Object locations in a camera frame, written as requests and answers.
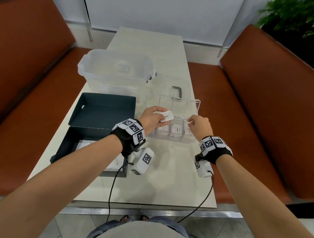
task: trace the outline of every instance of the sofa backrest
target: sofa backrest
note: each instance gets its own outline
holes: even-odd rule
[[[0,1],[0,29],[1,118],[75,39],[53,0]]]
[[[294,194],[314,200],[314,70],[253,25],[221,64]]]

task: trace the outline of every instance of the green plant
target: green plant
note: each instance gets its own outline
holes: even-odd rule
[[[259,12],[268,15],[257,26],[275,22],[273,30],[297,31],[303,37],[314,34],[314,0],[273,0]]]

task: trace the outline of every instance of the wrist strap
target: wrist strap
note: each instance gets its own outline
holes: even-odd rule
[[[196,161],[207,160],[216,164],[216,160],[223,154],[233,156],[230,147],[218,136],[207,136],[199,143],[201,153],[195,156]]]
[[[139,120],[127,119],[118,123],[110,134],[116,135],[122,144],[123,156],[128,156],[137,151],[146,142],[145,132]]]

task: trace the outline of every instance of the clear plastic container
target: clear plastic container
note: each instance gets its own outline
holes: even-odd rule
[[[150,91],[146,83],[155,72],[147,55],[95,49],[83,56],[78,73],[85,77],[92,92],[143,99]]]
[[[200,103],[201,101],[197,99],[183,99],[170,95],[148,93],[145,102],[146,107],[158,105],[171,110],[174,116],[168,127],[156,128],[148,137],[184,143],[194,142],[196,139],[187,126],[187,119],[198,113]]]

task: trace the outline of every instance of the tiled floor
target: tiled floor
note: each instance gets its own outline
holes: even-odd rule
[[[109,220],[122,216],[111,215]],[[170,217],[179,221],[180,217]],[[97,226],[107,220],[107,215],[59,214],[46,227],[40,238],[86,238]],[[314,219],[300,219],[314,234]],[[253,235],[243,219],[233,218],[187,218],[181,222],[189,235],[197,238],[252,238]]]

